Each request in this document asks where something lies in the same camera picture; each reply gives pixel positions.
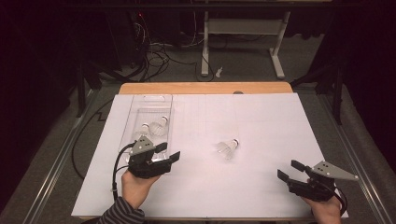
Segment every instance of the cable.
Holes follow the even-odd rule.
[[[84,179],[85,176],[82,175],[82,174],[79,172],[79,170],[78,170],[78,168],[77,168],[77,166],[76,166],[75,156],[74,156],[74,154],[75,154],[75,148],[76,148],[76,144],[77,144],[77,142],[78,142],[78,139],[81,137],[81,135],[82,135],[82,133],[84,132],[85,128],[88,126],[88,124],[91,122],[91,120],[93,119],[93,117],[94,117],[95,115],[99,115],[99,118],[98,118],[97,121],[106,121],[105,119],[102,119],[102,115],[103,115],[103,114],[102,114],[102,112],[99,112],[99,111],[100,111],[101,109],[103,109],[106,105],[108,105],[109,103],[111,103],[113,100],[114,100],[114,99],[111,99],[111,100],[107,101],[106,103],[104,103],[101,107],[99,107],[99,109],[97,109],[97,110],[93,113],[93,115],[91,115],[91,117],[90,117],[90,118],[88,119],[88,121],[85,123],[84,127],[82,127],[81,131],[78,133],[78,136],[77,136],[77,138],[76,138],[76,141],[74,142],[74,144],[73,144],[73,146],[72,146],[72,153],[71,153],[72,155],[71,155],[71,157],[72,157],[73,169],[75,170],[76,174],[77,174],[81,179]]]
[[[165,48],[165,44],[163,44],[163,45],[161,46],[160,50],[157,51],[157,52],[158,52],[157,54],[158,54],[158,55],[159,55],[160,53],[163,54],[164,56],[166,56],[166,59],[167,59],[167,61],[168,61],[168,62],[167,62],[167,65],[166,65],[166,67],[165,67],[165,69],[169,66],[169,61],[175,62],[175,63],[180,63],[180,64],[186,64],[186,65],[194,65],[194,75],[196,76],[197,64],[198,64],[198,63],[183,63],[183,62],[180,62],[180,61],[177,61],[177,60],[173,59],[170,55],[167,54],[166,48]]]
[[[160,73],[162,73],[162,72],[164,72],[167,68],[168,68],[168,66],[169,66],[169,62],[168,61],[163,61],[163,63],[161,64],[161,65],[156,65],[156,66],[158,66],[159,68],[158,68],[158,70],[157,70],[157,72],[155,72],[153,75],[148,75],[147,77],[142,77],[142,79],[140,80],[141,82],[145,82],[145,81],[148,81],[148,80],[150,80],[152,77],[156,77],[156,76],[158,76]]]
[[[141,64],[139,64],[139,66],[130,74],[124,76],[127,80],[123,79],[123,80],[119,80],[118,78],[114,78],[114,77],[105,77],[104,75],[99,73],[99,78],[101,78],[102,80],[105,81],[121,81],[121,82],[136,82],[134,80],[131,80],[130,78],[132,77],[136,77],[137,75],[141,74],[144,70],[145,70],[145,65],[146,61],[143,60]]]
[[[139,27],[139,33],[140,33],[140,29],[143,30],[143,38],[142,38],[142,43],[141,43],[141,44],[144,44],[144,43],[145,43],[145,40],[146,40],[146,31],[145,31],[145,28],[144,28],[142,25],[140,25],[139,23],[137,23],[137,22],[135,22],[134,24],[136,24],[136,25]]]
[[[194,38],[192,39],[190,45],[192,45],[194,43],[195,37],[196,37],[196,34],[197,34],[197,19],[196,19],[195,11],[192,12],[192,15],[194,16],[194,28],[195,28],[195,30],[194,30]]]
[[[123,168],[127,168],[127,167],[128,167],[128,165],[121,166],[119,169],[117,169],[117,172],[118,172],[119,170],[122,170]]]
[[[344,196],[344,198],[346,199],[345,201],[334,191],[334,190],[332,190],[332,189],[330,189],[329,187],[327,187],[325,184],[322,184],[322,183],[320,183],[320,182],[318,182],[323,188],[325,188],[326,190],[328,190],[329,192],[332,192],[332,195],[335,197],[335,198],[337,198],[338,199],[338,201],[340,201],[340,203],[341,203],[341,209],[340,209],[340,216],[342,216],[344,213],[345,213],[345,211],[347,210],[347,197],[346,197],[346,195],[340,190],[340,189],[338,189],[338,190],[340,190],[340,194],[342,194],[343,196]]]
[[[128,144],[126,147],[124,147],[124,148],[119,152],[119,155],[117,156],[116,162],[115,162],[115,164],[114,164],[113,179],[112,179],[112,189],[111,189],[111,191],[113,192],[114,201],[116,201],[117,198],[119,197],[118,189],[117,189],[116,174],[117,174],[117,171],[119,170],[117,167],[119,166],[120,157],[121,157],[122,153],[123,153],[126,149],[128,149],[128,148],[130,148],[130,147],[133,147],[135,143],[136,143],[136,141],[134,141],[133,143]]]

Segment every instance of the dark background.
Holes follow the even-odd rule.
[[[309,38],[326,33],[311,70],[321,67],[334,55],[343,55],[345,83],[354,104],[395,170],[396,62],[392,54],[396,44],[392,38],[396,28],[391,25],[395,21],[389,10],[391,2],[378,0],[360,10],[336,14],[330,27],[329,13],[292,13],[286,36],[303,34]],[[190,13],[143,13],[151,32],[167,42],[177,45],[179,31],[193,35]],[[203,13],[197,13],[201,29],[202,17]],[[120,69],[122,63],[134,59],[134,30],[128,29],[130,19],[131,14],[127,13],[64,11],[60,3],[49,0],[0,3],[1,210],[51,124],[70,104],[68,95],[76,87],[79,68],[73,43],[87,57],[106,67]]]

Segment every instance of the metal rail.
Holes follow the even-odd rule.
[[[37,223],[38,219],[40,218],[41,212],[43,211],[44,206],[46,205],[47,200],[50,197],[56,182],[58,181],[59,175],[61,174],[62,169],[64,168],[64,164],[67,161],[71,148],[77,139],[78,133],[81,131],[82,121],[84,120],[87,111],[94,102],[94,99],[96,98],[97,94],[98,91],[92,91],[92,90],[90,90],[90,92],[88,93],[87,107],[81,114],[81,117],[77,118],[69,134],[66,136],[64,140],[64,144],[62,145],[62,148],[59,151],[58,157],[55,159],[55,162],[52,164],[52,167],[50,168],[49,173],[47,174],[47,177],[44,180],[44,183],[41,186],[40,191],[37,193],[37,196],[35,197],[35,201],[30,207],[29,212],[27,213],[23,221],[23,224]]]
[[[327,112],[329,119],[332,121],[332,125],[335,127],[341,142],[344,145],[346,158],[349,161],[349,164],[351,165],[353,172],[356,175],[358,175],[360,178],[359,183],[361,184],[361,189],[367,199],[367,202],[370,204],[373,210],[376,220],[378,221],[378,223],[381,224],[394,223],[385,205],[382,203],[373,182],[371,181],[370,177],[364,170],[364,167],[361,164],[361,160],[359,159],[359,155],[356,153],[354,147],[349,142],[345,130],[341,125],[338,125],[336,120],[333,118],[332,106],[329,99],[324,95],[320,95],[318,98],[323,108]]]

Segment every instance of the hand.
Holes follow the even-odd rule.
[[[143,179],[134,176],[128,170],[122,175],[122,198],[132,206],[138,209],[149,195],[149,189],[152,184],[160,178],[160,175],[149,179]]]
[[[341,224],[340,202],[334,196],[327,202],[314,202],[304,197],[301,198],[311,206],[318,224]]]

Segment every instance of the sleeve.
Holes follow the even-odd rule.
[[[145,213],[140,210],[134,210],[123,198],[119,197],[114,204],[103,213],[98,224],[105,223],[143,223]]]

